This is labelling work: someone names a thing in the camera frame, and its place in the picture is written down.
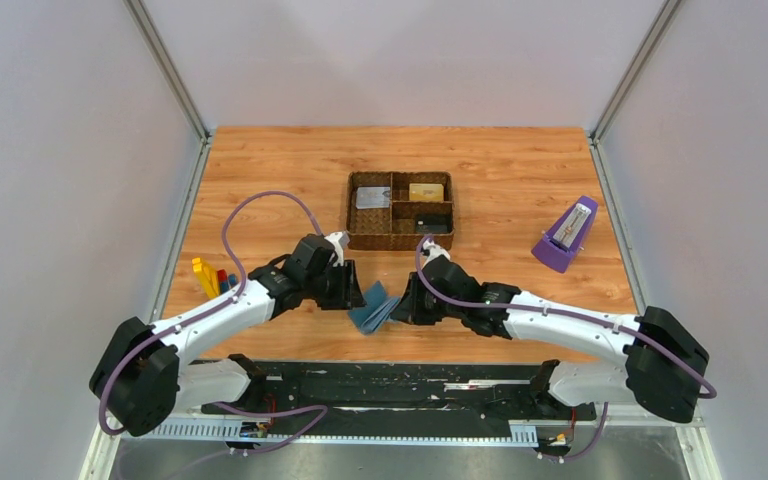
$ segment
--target robotic arm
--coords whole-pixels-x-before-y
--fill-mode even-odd
[[[513,285],[479,284],[434,242],[423,239],[421,248],[427,257],[422,276],[411,274],[391,318],[431,325],[455,317],[479,335],[540,340],[600,359],[544,362],[531,384],[543,406],[636,401],[659,417],[688,423],[698,398],[715,395],[702,378],[708,353],[668,311],[604,313],[550,302]],[[700,382],[709,393],[700,393]]]
[[[323,310],[364,306],[355,264],[343,258],[347,242],[344,232],[307,235],[292,254],[253,270],[239,287],[187,313],[152,325],[136,317],[126,320],[96,367],[90,390],[102,399],[112,372],[128,353],[171,329],[172,333],[125,362],[113,380],[107,408],[125,430],[133,436],[144,435],[172,411],[241,399],[260,376],[247,358],[232,355],[218,362],[191,363],[231,335],[297,308],[304,299],[314,300]]]

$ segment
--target yellow object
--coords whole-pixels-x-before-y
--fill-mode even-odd
[[[442,202],[443,185],[439,183],[411,183],[408,198],[412,202]]]
[[[202,260],[201,257],[196,257],[193,259],[193,273],[196,274],[196,278],[199,279],[201,288],[204,289],[208,298],[219,296],[219,277],[216,275],[216,269]]]

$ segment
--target wooden tabletop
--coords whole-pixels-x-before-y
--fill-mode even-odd
[[[596,177],[578,128],[220,128],[175,271],[165,317],[207,300],[191,261],[202,257],[233,271],[220,230],[231,210],[263,190],[286,190],[313,210],[326,233],[345,229],[346,181],[352,171],[448,171],[454,184],[457,232],[452,260],[479,282],[516,285],[557,302],[609,312],[634,312],[631,289]],[[600,206],[582,251],[566,274],[531,248],[579,196]],[[252,268],[292,252],[312,231],[304,212],[281,197],[244,208],[229,240]],[[376,280],[404,292],[412,252],[347,251],[362,290]],[[446,319],[421,327],[386,323],[369,336],[346,312],[323,312],[306,301],[294,311],[230,338],[207,357],[243,353],[254,359],[540,363],[589,357],[534,341],[484,338]]]

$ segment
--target white wall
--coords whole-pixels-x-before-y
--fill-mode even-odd
[[[0,479],[72,479],[195,136],[121,1],[0,1]]]
[[[724,476],[768,478],[768,2],[685,2],[605,146],[649,303],[711,354]]]
[[[592,127],[662,0],[146,0],[217,125]]]

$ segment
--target blue cloth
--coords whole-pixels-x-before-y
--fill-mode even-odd
[[[399,304],[400,297],[387,296],[387,290],[381,282],[363,293],[366,306],[349,310],[349,318],[364,335],[375,333],[390,318],[390,313]]]

